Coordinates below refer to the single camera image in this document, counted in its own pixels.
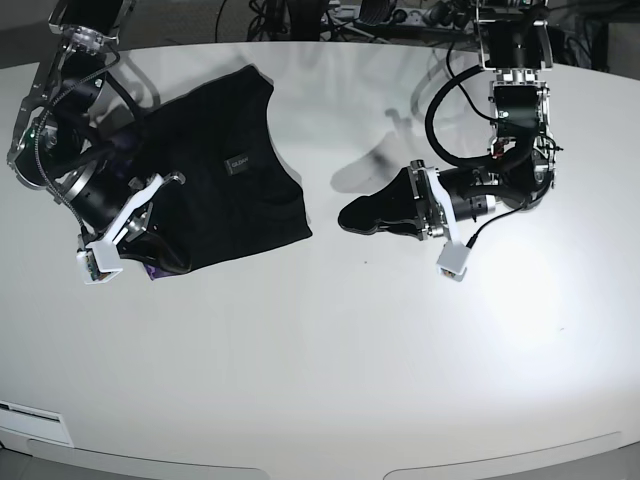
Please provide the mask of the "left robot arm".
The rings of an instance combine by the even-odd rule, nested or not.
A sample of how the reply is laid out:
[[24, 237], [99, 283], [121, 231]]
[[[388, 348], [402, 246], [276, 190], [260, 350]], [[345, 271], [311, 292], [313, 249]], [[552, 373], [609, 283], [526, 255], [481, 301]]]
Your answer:
[[[553, 65], [545, 1], [437, 1], [422, 12], [425, 27], [474, 34], [478, 64], [452, 73], [431, 100], [424, 119], [427, 141], [448, 169], [430, 179], [423, 161], [403, 168], [382, 190], [345, 206], [339, 226], [350, 233], [390, 232], [424, 240], [454, 236], [455, 226], [490, 214], [497, 201], [519, 212], [536, 207], [555, 181], [560, 148], [549, 129], [549, 88], [540, 73]], [[448, 151], [435, 131], [448, 94], [484, 72], [490, 84], [492, 138], [486, 153]]]

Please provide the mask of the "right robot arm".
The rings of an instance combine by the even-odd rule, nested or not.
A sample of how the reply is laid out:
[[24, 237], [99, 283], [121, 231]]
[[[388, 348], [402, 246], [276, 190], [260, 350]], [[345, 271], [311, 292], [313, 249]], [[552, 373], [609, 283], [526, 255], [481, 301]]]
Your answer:
[[[121, 60], [119, 34], [134, 8], [132, 1], [56, 3], [48, 24], [60, 40], [21, 102], [7, 154], [21, 184], [48, 192], [74, 216], [76, 260], [87, 284], [113, 279], [125, 259], [170, 274], [191, 268], [189, 256], [152, 219], [156, 194], [183, 184], [184, 175], [137, 176], [128, 164], [145, 137], [145, 117], [111, 70]], [[105, 87], [133, 116], [130, 143], [103, 138], [91, 123], [89, 111]]]

